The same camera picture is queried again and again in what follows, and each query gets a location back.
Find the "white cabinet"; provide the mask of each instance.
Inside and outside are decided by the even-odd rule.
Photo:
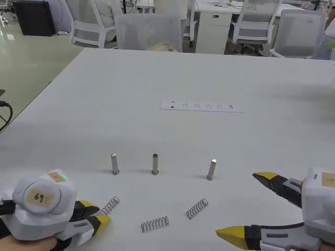
[[[231,14],[201,13],[196,53],[223,54],[226,48]]]

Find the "white power strip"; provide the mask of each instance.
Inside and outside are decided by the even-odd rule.
[[[214,112],[241,112],[233,105],[211,102],[186,102],[163,100],[161,102],[162,110],[179,110],[179,111],[214,111]]]

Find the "drawer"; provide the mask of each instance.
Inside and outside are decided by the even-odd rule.
[[[203,22],[205,25],[230,26],[231,14],[202,12],[200,22]]]

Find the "human hand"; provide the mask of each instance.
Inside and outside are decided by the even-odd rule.
[[[39,241],[23,242],[7,236],[0,239],[0,251],[50,251],[57,244],[55,237],[41,239]]]

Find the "finger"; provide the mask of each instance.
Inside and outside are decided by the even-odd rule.
[[[323,243],[320,247],[320,251],[335,251],[335,246],[329,243]]]
[[[0,251],[50,251],[57,244],[54,237],[41,239],[39,241],[23,242],[8,236],[0,240]]]

